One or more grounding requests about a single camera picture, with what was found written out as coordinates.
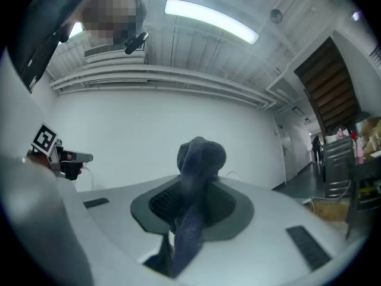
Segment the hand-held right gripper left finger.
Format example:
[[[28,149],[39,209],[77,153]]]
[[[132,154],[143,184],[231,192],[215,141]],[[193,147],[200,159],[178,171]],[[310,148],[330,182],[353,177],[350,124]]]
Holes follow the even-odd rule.
[[[159,252],[162,237],[145,232],[130,212],[137,196],[174,178],[87,192],[68,184],[68,218],[88,258],[94,286],[182,286],[143,265]]]

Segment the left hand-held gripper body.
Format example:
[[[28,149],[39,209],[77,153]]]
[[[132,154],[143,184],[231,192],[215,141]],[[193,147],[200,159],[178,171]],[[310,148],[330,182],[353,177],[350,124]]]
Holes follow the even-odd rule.
[[[64,161],[64,150],[62,140],[58,134],[49,128],[46,124],[42,124],[36,136],[31,143],[31,153],[44,153],[50,163],[50,170],[56,176],[75,181],[82,173],[82,162]]]

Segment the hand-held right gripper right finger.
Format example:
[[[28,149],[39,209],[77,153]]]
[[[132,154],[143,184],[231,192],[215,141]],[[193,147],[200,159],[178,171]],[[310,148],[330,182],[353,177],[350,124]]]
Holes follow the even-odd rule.
[[[282,193],[229,178],[221,183],[254,205],[248,226],[228,241],[205,243],[179,275],[185,286],[324,286],[342,273],[366,236],[349,243],[344,235]],[[287,230],[303,226],[331,260],[311,270]]]

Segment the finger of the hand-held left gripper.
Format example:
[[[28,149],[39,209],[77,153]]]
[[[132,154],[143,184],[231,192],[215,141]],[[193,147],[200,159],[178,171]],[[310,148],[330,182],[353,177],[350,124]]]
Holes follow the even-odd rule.
[[[75,151],[64,150],[64,161],[67,162],[91,162],[93,155]]]

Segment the dark blue cloth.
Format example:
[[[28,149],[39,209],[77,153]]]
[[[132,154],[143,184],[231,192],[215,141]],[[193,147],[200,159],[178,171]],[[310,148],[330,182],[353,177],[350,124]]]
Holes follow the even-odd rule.
[[[182,205],[175,219],[171,265],[173,276],[178,276],[202,247],[207,182],[217,177],[225,162],[224,147],[200,136],[179,148],[177,167],[180,171],[179,195]]]

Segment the person's left forearm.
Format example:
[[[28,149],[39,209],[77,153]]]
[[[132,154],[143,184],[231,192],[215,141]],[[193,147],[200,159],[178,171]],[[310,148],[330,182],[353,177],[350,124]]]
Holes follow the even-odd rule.
[[[30,159],[32,162],[39,164],[41,166],[44,166],[48,169],[50,169],[50,163],[47,158],[47,156],[44,153],[28,153],[27,158]]]

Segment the brown wooden board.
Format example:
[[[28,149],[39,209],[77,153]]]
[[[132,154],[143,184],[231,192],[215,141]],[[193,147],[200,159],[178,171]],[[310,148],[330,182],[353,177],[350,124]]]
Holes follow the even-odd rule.
[[[349,203],[348,202],[333,202],[333,201],[312,201],[309,205],[311,212],[319,218],[329,222],[346,221]]]

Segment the white door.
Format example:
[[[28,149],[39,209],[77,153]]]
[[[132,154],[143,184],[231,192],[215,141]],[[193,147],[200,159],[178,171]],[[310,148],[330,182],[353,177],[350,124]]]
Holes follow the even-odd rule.
[[[283,149],[283,158],[285,162],[286,182],[293,178],[293,158],[291,150],[291,139],[289,132],[283,125],[278,125],[280,141]]]

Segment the white ceiling pipes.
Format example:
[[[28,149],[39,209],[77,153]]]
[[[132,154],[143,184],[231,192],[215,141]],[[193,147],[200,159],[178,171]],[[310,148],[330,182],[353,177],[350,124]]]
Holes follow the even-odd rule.
[[[176,67],[120,64],[76,71],[49,84],[61,94],[96,89],[157,89],[213,95],[267,110],[278,101],[252,87]]]

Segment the white ceiling air conditioner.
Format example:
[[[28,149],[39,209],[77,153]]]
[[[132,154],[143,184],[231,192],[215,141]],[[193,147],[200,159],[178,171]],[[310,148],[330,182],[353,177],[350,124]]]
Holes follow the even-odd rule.
[[[138,48],[131,54],[125,53],[126,47],[123,44],[109,44],[95,46],[88,49],[84,53],[86,63],[94,63],[98,61],[119,59],[119,58],[142,58],[146,59],[146,53],[141,48]]]

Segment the black metal rack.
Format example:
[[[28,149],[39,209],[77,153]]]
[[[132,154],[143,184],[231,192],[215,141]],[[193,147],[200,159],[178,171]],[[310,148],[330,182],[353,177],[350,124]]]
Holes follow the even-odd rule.
[[[381,158],[353,165],[350,175],[346,240],[349,239],[353,227],[359,224],[359,219],[371,223],[381,212],[381,190],[377,190],[376,184],[381,181]]]

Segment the long ceiling light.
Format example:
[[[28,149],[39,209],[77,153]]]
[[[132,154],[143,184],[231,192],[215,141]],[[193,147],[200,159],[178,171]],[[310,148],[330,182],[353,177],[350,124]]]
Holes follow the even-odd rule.
[[[259,34],[240,21],[212,8],[181,0],[167,0],[165,13],[201,21],[227,31],[253,45]]]
[[[73,36],[76,36],[78,35],[79,33],[82,33],[83,31],[83,26],[80,22],[75,22],[70,34],[69,34],[69,38],[72,38]]]

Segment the person in black clothes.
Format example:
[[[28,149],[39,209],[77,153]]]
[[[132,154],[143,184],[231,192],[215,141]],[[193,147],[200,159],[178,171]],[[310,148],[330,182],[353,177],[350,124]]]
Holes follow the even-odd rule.
[[[66,20],[83,0],[33,0],[8,45],[14,68],[29,92],[42,77],[59,42],[74,26]]]

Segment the brown wooden staircase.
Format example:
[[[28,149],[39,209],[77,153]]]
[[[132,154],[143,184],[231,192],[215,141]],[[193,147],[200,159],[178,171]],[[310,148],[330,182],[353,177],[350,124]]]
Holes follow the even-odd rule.
[[[327,38],[294,73],[302,82],[323,136],[349,128],[361,109],[338,47]]]

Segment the white ceiling duct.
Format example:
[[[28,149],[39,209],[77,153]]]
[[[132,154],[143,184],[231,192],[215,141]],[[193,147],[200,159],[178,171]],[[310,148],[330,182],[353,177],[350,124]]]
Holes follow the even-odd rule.
[[[278,113],[292,108],[302,98],[303,85],[293,71],[268,71],[266,75],[270,82],[266,92],[276,100],[271,108],[273,111]]]

